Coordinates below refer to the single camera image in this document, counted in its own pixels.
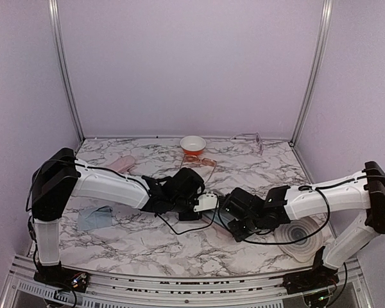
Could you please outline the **pink hard glasses case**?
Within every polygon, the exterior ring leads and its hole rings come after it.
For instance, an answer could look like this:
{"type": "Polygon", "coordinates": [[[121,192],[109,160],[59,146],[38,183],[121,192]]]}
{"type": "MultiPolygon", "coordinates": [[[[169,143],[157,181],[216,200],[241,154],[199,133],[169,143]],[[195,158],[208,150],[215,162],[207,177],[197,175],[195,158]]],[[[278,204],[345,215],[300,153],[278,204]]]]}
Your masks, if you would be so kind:
{"type": "Polygon", "coordinates": [[[198,197],[198,213],[213,225],[216,225],[227,236],[234,238],[228,223],[234,217],[227,210],[223,209],[226,195],[219,191],[209,191],[198,197]]]}

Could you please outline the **light blue cleaning cloth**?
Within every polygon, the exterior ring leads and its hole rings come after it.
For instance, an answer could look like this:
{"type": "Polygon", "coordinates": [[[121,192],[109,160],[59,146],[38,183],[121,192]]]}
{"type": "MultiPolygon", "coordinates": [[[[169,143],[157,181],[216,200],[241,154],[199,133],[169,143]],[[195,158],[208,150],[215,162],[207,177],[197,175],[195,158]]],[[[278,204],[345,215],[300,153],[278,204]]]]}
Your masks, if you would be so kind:
{"type": "Polygon", "coordinates": [[[224,217],[223,215],[216,216],[214,218],[214,223],[219,225],[221,228],[224,228],[225,230],[228,229],[228,222],[229,220],[227,219],[227,217],[224,217]]]}

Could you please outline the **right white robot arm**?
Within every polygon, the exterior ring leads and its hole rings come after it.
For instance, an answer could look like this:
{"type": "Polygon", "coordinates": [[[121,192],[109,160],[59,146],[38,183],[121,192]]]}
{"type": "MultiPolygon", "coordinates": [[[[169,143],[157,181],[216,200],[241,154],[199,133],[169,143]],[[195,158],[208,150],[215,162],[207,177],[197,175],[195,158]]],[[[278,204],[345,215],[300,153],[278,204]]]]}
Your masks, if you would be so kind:
{"type": "Polygon", "coordinates": [[[307,216],[358,210],[352,224],[333,243],[318,249],[311,269],[284,275],[282,285],[288,294],[312,291],[339,282],[343,263],[385,234],[385,172],[369,161],[363,170],[342,179],[272,188],[265,199],[235,188],[221,209],[233,217],[225,227],[237,242],[248,242],[260,230],[274,231],[307,216]]]}

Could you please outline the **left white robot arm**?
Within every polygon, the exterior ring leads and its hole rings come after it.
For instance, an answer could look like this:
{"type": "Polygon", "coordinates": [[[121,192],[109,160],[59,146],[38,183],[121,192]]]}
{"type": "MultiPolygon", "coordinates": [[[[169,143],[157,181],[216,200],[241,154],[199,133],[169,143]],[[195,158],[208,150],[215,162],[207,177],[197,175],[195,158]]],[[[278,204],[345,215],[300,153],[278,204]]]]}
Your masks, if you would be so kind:
{"type": "Polygon", "coordinates": [[[70,197],[119,203],[154,214],[176,212],[180,219],[195,220],[217,204],[215,197],[204,190],[201,176],[189,168],[162,179],[129,177],[106,167],[90,166],[77,159],[72,149],[62,148],[34,172],[26,201],[33,220],[30,234],[38,254],[35,280],[73,288],[86,283],[86,273],[66,269],[60,260],[59,220],[70,197]]]}

